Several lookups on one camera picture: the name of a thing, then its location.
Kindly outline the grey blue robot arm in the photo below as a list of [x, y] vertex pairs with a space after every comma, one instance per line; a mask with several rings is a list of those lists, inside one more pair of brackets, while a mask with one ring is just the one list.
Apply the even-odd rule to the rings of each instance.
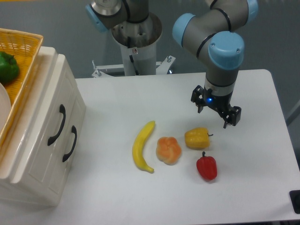
[[[85, 9], [98, 31], [112, 32], [121, 48], [125, 75], [155, 74], [162, 23], [149, 11], [147, 0], [93, 0]], [[257, 13], [255, 0], [214, 0], [203, 16], [185, 13], [173, 25], [176, 43], [207, 68], [205, 84], [193, 90], [191, 101], [198, 111], [204, 107], [216, 111], [226, 125], [235, 126], [241, 118], [241, 108], [230, 104], [245, 49], [236, 30]]]

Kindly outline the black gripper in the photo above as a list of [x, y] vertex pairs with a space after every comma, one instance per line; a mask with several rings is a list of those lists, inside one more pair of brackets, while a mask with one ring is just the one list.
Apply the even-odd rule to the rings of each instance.
[[205, 106], [216, 111], [224, 120], [223, 128], [227, 125], [236, 126], [240, 121], [242, 109], [239, 106], [230, 106], [233, 92], [224, 96], [212, 94], [212, 89], [203, 89], [197, 85], [192, 92], [191, 102], [197, 106], [197, 112], [201, 113]]

